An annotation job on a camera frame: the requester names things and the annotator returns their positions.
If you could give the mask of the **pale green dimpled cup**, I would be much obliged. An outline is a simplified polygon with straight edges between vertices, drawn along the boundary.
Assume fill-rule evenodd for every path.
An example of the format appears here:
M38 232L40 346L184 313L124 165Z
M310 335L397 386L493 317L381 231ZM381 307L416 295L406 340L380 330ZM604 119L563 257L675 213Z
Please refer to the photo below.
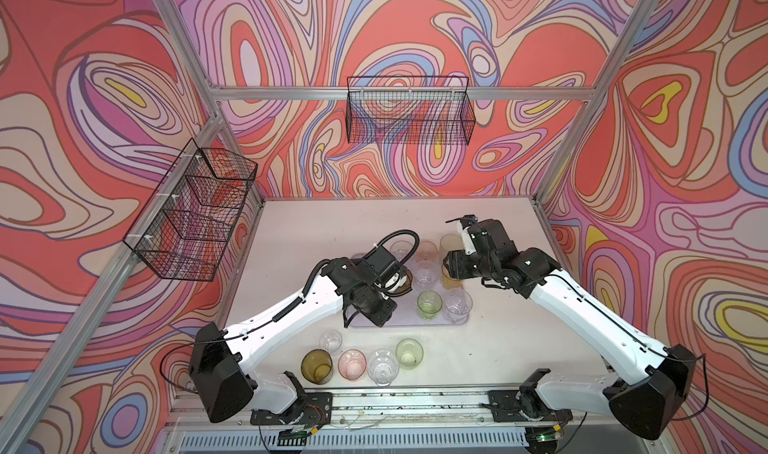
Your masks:
M439 253L441 258L445 258L452 251L463 251L464 244L462 236L456 233L446 234L441 237L439 243Z

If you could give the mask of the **yellow clear plastic cup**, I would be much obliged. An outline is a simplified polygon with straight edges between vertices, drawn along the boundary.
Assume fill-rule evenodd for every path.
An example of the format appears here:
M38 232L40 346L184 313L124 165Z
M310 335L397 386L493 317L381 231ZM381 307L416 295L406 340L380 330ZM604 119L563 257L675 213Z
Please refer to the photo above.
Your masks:
M441 277L441 284L446 291L452 290L452 289L460 289L463 287L462 281L450 278L449 276L446 276L446 275L443 275Z

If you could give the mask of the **clear faceted glass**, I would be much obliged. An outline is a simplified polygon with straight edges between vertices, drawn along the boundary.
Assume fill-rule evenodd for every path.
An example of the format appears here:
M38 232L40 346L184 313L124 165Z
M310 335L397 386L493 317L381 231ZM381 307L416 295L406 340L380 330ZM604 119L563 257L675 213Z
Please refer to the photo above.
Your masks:
M452 289L443 296L444 316L451 324L464 324L473 308L472 297L463 289Z

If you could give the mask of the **clear textured glass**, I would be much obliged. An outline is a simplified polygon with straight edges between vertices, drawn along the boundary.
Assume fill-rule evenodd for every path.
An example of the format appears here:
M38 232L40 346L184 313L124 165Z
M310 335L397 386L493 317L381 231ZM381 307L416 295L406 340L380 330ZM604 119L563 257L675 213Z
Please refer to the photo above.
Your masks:
M439 280L440 271L435 262L419 261L413 265L413 284L420 289L431 289Z

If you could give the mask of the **pink dimpled cup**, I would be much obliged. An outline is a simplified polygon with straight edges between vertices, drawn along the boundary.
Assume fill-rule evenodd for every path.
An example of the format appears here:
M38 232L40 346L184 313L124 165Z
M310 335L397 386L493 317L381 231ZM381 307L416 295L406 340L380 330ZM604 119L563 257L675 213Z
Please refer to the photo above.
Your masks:
M438 259L439 248L431 241L421 241L416 253L413 256L415 263L429 262L436 263Z

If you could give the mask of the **bright green glass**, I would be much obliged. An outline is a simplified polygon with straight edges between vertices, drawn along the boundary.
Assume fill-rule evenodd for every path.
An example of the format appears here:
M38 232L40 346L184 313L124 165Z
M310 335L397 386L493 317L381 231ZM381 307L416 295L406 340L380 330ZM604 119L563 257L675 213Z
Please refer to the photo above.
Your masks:
M443 300L436 291L424 291L417 298L418 314L423 320L431 320L442 310Z

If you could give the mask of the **olive brown glass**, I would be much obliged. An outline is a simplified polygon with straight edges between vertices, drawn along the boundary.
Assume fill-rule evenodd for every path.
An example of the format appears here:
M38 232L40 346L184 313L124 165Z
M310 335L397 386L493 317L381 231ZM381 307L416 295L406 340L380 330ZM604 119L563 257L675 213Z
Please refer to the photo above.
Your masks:
M391 297L402 297L410 293L413 289L413 275L408 268L404 268L402 271L402 277L398 280L394 290L390 293Z

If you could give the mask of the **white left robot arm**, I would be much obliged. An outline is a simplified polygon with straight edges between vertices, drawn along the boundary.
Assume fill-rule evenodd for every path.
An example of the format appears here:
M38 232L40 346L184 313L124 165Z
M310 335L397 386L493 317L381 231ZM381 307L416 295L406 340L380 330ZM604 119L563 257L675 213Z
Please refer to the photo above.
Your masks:
M368 318L381 327L397 308L397 291L406 292L405 267L346 257L320 261L301 290L238 324L201 328L192 343L189 374L211 423L246 409L292 414L303 388L288 371L276 376L257 367L278 347L317 321L344 313Z

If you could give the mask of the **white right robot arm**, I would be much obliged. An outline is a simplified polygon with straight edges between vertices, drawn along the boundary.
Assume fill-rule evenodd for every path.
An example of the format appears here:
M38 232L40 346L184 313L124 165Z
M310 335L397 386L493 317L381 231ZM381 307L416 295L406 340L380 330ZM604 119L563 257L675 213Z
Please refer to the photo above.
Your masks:
M458 218L463 246L443 261L450 278L478 279L511 290L555 315L588 343L612 371L561 375L540 368L520 386L513 404L531 420L551 411L611 416L631 433L658 439L687 399L698 359L668 347L598 302L538 248L520 251L500 221Z

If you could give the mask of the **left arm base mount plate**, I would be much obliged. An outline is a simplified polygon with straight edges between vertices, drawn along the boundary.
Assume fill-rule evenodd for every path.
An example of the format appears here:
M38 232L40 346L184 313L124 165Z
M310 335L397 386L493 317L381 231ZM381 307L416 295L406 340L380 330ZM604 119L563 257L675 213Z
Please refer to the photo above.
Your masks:
M304 426L321 428L332 420L333 394L329 391L310 392L299 398L282 414L253 410L253 426Z

